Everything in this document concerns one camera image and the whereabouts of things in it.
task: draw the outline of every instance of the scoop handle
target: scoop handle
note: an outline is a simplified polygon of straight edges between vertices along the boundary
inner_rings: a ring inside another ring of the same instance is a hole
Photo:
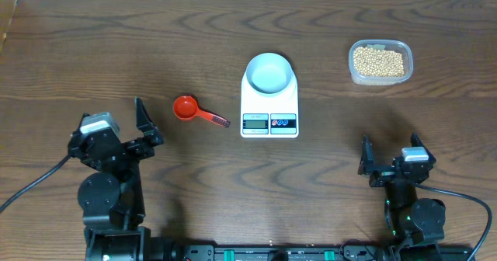
[[[231,122],[227,121],[223,117],[220,117],[220,116],[213,114],[213,113],[208,113],[208,112],[203,111],[203,110],[198,110],[196,112],[196,115],[198,117],[204,118],[207,121],[212,122],[213,124],[217,124],[217,125],[222,126],[222,127],[228,128],[228,127],[230,127],[230,124],[231,124]]]

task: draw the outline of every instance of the kitchen scale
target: kitchen scale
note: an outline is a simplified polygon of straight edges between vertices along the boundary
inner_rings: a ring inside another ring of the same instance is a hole
[[[260,54],[248,63],[242,78],[242,137],[298,136],[297,78],[278,54]]]

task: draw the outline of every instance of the wooden table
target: wooden table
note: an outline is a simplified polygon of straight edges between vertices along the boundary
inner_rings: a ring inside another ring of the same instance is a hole
[[[437,157],[425,184],[469,193],[497,211],[496,0],[20,0],[0,57],[0,199],[66,153],[84,112],[110,111],[122,140],[139,135],[140,96],[166,143],[141,163],[153,235],[219,244],[339,244],[389,237],[384,191],[357,175],[361,137],[386,163],[419,132]],[[355,85],[358,40],[406,42],[409,81]],[[301,134],[238,131],[250,59],[275,51],[299,80]],[[182,93],[233,123],[183,123]],[[93,171],[71,160],[0,216],[0,259],[83,260],[77,191]],[[474,246],[486,222],[467,200],[447,206],[445,243]],[[491,231],[478,260],[493,260]]]

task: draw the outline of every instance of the beige beads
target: beige beads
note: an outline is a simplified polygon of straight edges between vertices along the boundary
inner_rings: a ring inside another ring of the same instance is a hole
[[[371,47],[358,47],[354,50],[354,68],[367,76],[395,76],[404,73],[402,54],[392,50],[376,50]]]

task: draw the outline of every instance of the clear plastic container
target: clear plastic container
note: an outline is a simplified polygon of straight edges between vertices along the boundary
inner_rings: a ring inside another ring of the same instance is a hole
[[[402,64],[404,65],[404,75],[402,77],[375,77],[368,75],[361,75],[354,68],[354,51],[358,47],[367,47],[368,45],[380,44],[384,45],[385,50],[393,50],[402,54]],[[394,85],[405,82],[412,75],[414,69],[414,62],[412,60],[412,52],[407,44],[398,40],[360,40],[349,51],[349,69],[352,75],[352,80],[360,85]]]

